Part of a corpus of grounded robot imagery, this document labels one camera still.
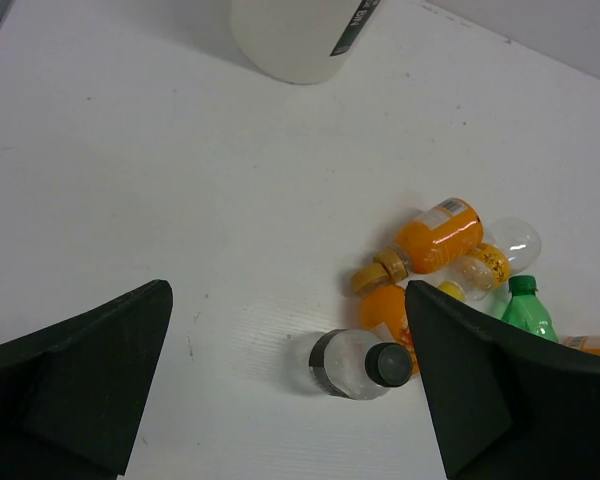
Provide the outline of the clear bottle black label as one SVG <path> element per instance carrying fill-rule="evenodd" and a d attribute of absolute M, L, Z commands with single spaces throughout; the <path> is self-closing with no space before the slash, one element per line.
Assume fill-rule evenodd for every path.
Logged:
<path fill-rule="evenodd" d="M 414 374 L 408 350 L 359 329 L 311 332 L 288 354 L 288 375 L 300 391 L 370 401 L 404 386 Z"/>

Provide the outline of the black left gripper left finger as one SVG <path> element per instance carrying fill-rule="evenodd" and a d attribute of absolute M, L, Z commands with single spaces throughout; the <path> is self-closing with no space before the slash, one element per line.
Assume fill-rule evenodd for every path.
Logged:
<path fill-rule="evenodd" d="M 0 345 L 0 479 L 125 474 L 173 308 L 165 280 Z"/>

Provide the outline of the clear bottle blue label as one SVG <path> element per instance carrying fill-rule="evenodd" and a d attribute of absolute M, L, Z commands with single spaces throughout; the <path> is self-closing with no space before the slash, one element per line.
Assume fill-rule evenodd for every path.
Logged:
<path fill-rule="evenodd" d="M 600 335 L 562 336 L 559 342 L 566 347 L 600 356 Z"/>

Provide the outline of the green plastic bottle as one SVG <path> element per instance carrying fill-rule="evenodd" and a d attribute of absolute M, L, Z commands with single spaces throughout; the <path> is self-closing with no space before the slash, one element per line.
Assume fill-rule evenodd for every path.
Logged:
<path fill-rule="evenodd" d="M 509 300 L 498 290 L 489 314 L 502 322 L 542 337 L 559 342 L 552 318 L 537 297 L 537 282 L 531 275 L 515 275 L 508 280 Z"/>

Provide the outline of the clear bottle yellow label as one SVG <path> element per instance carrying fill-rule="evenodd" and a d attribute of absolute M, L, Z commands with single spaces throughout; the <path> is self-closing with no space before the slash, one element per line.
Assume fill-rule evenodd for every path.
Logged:
<path fill-rule="evenodd" d="M 447 267 L 438 289 L 461 302 L 483 300 L 532 265 L 541 249 L 540 235 L 528 222 L 496 220 L 477 247 Z"/>

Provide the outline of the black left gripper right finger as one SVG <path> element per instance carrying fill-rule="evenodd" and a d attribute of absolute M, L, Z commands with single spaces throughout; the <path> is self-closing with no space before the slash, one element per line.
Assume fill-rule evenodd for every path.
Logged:
<path fill-rule="evenodd" d="M 600 356 L 422 280 L 406 312 L 449 479 L 600 479 Z"/>

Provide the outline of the orange juice bottle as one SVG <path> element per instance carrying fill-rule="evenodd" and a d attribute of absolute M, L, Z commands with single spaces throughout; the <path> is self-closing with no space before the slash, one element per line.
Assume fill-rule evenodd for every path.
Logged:
<path fill-rule="evenodd" d="M 420 373 L 408 324 L 405 289 L 396 284 L 385 267 L 373 263 L 356 272 L 350 280 L 359 298 L 359 324 L 385 342 L 395 342 L 407 349 L 413 374 Z"/>
<path fill-rule="evenodd" d="M 393 243 L 376 253 L 393 282 L 410 273 L 426 275 L 442 269 L 476 248 L 484 227 L 477 211 L 465 200 L 448 198 L 401 227 Z"/>

